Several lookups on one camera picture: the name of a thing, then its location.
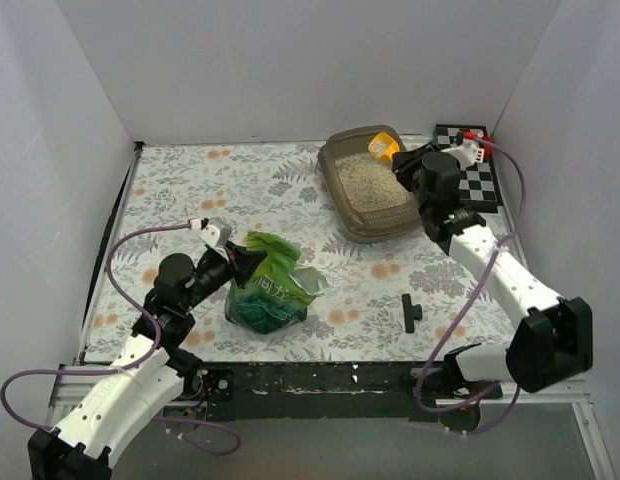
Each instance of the checkerboard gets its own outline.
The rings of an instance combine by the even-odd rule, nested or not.
[[[434,143],[442,150],[449,148],[454,145],[459,131],[488,135],[486,127],[482,126],[437,125],[433,134]],[[492,156],[467,169],[461,167],[459,190],[461,198],[478,212],[495,213],[497,207],[503,205]]]

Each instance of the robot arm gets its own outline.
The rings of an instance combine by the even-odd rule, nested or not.
[[[483,153],[463,134],[457,143],[444,151],[427,144],[395,153],[392,169],[417,197],[427,236],[479,281],[497,240],[459,197],[459,165],[483,161]],[[564,299],[505,251],[499,252],[485,286],[508,315],[515,335],[509,344],[468,345],[448,353],[435,374],[441,377],[436,384],[454,390],[474,381],[514,381],[536,392],[592,367],[592,311],[581,298]]]
[[[161,327],[159,348],[138,367],[124,370],[152,348],[155,330],[141,316],[111,369],[51,431],[37,430],[28,442],[33,478],[108,480],[130,441],[170,401],[196,392],[203,362],[179,348],[194,326],[190,311],[226,282],[239,286],[252,276],[263,252],[248,252],[228,240],[231,229],[218,219],[191,220],[206,252],[195,266],[175,253],[164,258],[144,308]]]

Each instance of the plastic bag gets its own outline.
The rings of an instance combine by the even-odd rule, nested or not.
[[[226,319],[264,334],[305,320],[308,305],[328,286],[325,277],[314,267],[298,265],[301,252],[277,235],[249,232],[246,248],[268,256],[244,289],[231,283]]]

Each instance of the leaf pattern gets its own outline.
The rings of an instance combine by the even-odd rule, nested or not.
[[[414,145],[416,140],[406,140]],[[438,332],[450,325],[475,281],[422,231],[362,245],[350,240],[316,169],[317,142],[290,144],[145,147],[125,202],[120,238],[192,217],[220,217],[242,244],[250,230],[277,233],[301,251],[300,262],[323,272],[330,289],[310,305],[305,321],[270,335],[225,320],[228,287],[193,310],[197,319],[183,347],[210,362],[423,361]],[[501,215],[484,215],[495,235],[506,233]],[[165,256],[182,252],[195,261],[204,247],[196,232],[135,237],[113,261],[124,289],[143,301]],[[424,319],[406,334],[401,294],[423,305]],[[109,362],[139,318],[104,280],[89,319],[87,362]],[[441,352],[473,342],[500,343],[512,327],[487,293]]]

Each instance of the wall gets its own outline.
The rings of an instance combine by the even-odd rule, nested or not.
[[[528,181],[531,269],[594,311],[588,382],[620,478],[620,0],[563,0],[495,137]]]
[[[559,0],[57,0],[133,140],[492,128]]]
[[[133,144],[54,0],[0,0],[0,386],[77,354],[98,243]],[[45,420],[52,379],[9,390]],[[0,405],[0,478],[31,430]]]

